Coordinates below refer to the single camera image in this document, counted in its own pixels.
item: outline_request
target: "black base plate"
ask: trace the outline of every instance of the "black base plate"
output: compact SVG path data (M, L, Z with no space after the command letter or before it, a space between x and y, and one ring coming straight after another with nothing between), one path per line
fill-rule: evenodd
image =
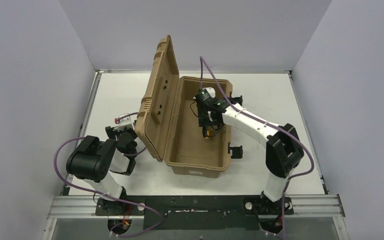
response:
M128 201L144 203L156 209L163 217L162 224L155 230L216 230L226 228L242 228L259 230L260 225L255 212L245 209L245 203L251 202L259 215L279 215L279 209L264 208L259 195L237 196L127 196ZM115 216L110 210L96 207L97 216ZM139 211L131 206L131 216L144 215L143 228L146 229L160 220L160 217L149 210ZM293 214L293 209L285 212Z

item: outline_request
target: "tan plastic case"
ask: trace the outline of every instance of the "tan plastic case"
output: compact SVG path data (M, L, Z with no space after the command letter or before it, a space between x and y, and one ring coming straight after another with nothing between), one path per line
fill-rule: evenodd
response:
M218 81L231 96L232 84L228 80ZM192 104L199 85L197 77L179 78L171 37L161 39L137 114L135 132L149 153L159 162L164 160L175 174L217 178L231 163L228 152L231 127L225 125L214 137L203 138L194 115L197 107ZM216 97L223 97L213 79L205 78L203 87L213 87Z

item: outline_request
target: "black clamp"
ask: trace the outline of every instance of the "black clamp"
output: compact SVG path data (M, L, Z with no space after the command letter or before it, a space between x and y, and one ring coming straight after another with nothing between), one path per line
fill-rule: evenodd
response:
M229 142L227 147L227 152L231 154L231 159L241 159L242 155L244 154L244 150L241 146L231 146L231 143Z
M232 104L238 103L239 105L242 106L244 99L242 98L242 95L241 95L241 96L237 96L237 97L230 97L230 101L232 102Z

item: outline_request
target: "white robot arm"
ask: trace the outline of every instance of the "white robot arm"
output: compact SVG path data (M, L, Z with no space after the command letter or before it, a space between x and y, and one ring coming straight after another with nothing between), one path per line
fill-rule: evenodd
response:
M203 88L195 96L195 101L198 108L198 122L203 127L204 137L207 137L205 136L208 132L207 127L218 129L223 125L229 125L265 146L266 166L270 174L263 194L272 202L278 201L282 197L289 176L304 156L303 149L284 133L246 116L244 113L267 123L239 103L234 103L236 108L234 109L224 99L217 99L212 87ZM280 126L271 122L271 125L282 128L298 138L297 131L291 124Z

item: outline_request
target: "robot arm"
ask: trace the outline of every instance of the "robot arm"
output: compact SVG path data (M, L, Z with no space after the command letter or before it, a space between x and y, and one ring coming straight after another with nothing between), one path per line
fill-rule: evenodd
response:
M202 127L204 138L209 135L208 127L213 129L217 127L219 129L223 125L229 125L246 133L265 146L265 164L270 173L263 194L272 202L278 201L282 197L289 176L291 176L295 167L298 166L304 156L303 149L290 137L277 129L268 127L259 121L241 114L247 113L261 119L263 122L267 122L247 111L239 103L232 101L235 108L239 110L238 112L224 99L217 99L215 90L212 87L202 89L194 99L198 109L198 123ZM271 124L284 129L298 138L297 131L291 124L288 123L285 126L280 126L276 123Z
M134 124L129 117L118 122L116 127L106 127L108 138L105 142L96 136L86 136L67 160L66 170L78 179L90 184L93 189L104 193L100 197L106 201L126 195L109 172L129 176L136 165L137 153Z

